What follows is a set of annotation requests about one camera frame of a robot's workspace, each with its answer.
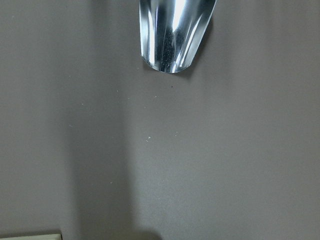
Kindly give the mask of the metal scoop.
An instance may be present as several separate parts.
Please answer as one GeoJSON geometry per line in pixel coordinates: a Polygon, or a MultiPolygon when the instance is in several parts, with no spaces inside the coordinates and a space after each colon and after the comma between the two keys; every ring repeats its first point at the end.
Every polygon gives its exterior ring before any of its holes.
{"type": "Polygon", "coordinates": [[[176,74],[190,67],[212,18],[214,0],[141,0],[140,52],[152,69],[176,74]]]}

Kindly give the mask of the bamboo cutting board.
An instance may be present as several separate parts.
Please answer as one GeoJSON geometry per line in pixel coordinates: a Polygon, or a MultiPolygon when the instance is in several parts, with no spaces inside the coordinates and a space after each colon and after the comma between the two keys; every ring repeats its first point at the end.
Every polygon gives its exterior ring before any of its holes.
{"type": "Polygon", "coordinates": [[[63,240],[59,230],[1,233],[1,240],[63,240]]]}

